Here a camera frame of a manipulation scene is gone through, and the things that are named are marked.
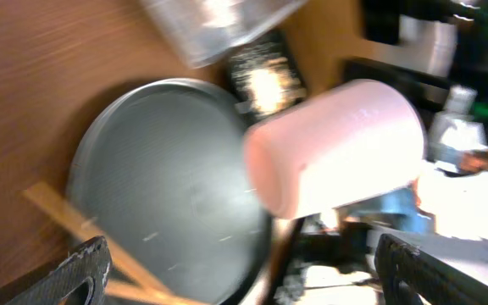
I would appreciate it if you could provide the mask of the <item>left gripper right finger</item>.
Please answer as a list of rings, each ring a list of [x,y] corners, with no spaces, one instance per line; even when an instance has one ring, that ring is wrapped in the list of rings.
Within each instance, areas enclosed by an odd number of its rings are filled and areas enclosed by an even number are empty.
[[[488,305],[488,286],[400,238],[380,236],[374,265],[386,305]]]

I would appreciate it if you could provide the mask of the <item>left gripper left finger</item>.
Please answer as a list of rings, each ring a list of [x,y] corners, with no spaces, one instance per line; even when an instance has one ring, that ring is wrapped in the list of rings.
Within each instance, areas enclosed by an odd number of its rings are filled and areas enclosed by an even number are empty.
[[[73,304],[102,304],[111,268],[107,240],[94,236],[62,261],[47,263],[20,278],[6,303],[49,305],[69,298]]]

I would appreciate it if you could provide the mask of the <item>pink cup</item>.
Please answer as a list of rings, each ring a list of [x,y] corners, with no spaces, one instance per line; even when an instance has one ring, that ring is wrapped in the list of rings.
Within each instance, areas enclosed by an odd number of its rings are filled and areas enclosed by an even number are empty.
[[[298,219],[410,184],[425,155],[413,105],[377,80],[353,80],[253,125],[243,153],[260,202]]]

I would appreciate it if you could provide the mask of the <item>nut shell food scraps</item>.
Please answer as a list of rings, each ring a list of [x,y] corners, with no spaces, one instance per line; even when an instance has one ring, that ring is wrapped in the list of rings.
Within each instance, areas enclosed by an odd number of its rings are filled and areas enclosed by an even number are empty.
[[[268,117],[299,103],[307,89],[287,57],[267,59],[237,74],[237,88],[245,95],[249,109],[259,118]]]

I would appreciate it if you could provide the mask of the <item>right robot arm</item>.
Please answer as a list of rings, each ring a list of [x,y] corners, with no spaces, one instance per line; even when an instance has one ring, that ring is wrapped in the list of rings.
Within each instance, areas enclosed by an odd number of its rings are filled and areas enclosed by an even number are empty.
[[[397,89],[426,129],[425,159],[448,177],[488,173],[488,0],[361,0],[374,58],[349,58],[342,79]]]

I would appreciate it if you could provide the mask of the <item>clear plastic waste bin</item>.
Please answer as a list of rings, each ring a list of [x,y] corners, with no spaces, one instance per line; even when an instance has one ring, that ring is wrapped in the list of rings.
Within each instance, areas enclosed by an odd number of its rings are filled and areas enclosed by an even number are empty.
[[[191,68],[214,64],[295,13],[306,0],[140,0]]]

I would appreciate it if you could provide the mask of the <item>round black serving tray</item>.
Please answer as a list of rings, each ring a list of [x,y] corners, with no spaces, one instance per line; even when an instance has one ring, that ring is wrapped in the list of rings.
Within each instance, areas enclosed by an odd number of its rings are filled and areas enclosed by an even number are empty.
[[[236,99],[173,78],[93,121],[66,196],[174,294],[239,304],[267,261],[272,219],[247,180]]]

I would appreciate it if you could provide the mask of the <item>black rectangular tray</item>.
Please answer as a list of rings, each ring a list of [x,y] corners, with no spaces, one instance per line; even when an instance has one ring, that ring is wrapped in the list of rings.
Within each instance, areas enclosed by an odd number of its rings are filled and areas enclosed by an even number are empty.
[[[238,48],[226,61],[237,111],[253,125],[308,97],[308,87],[282,30],[274,29]]]

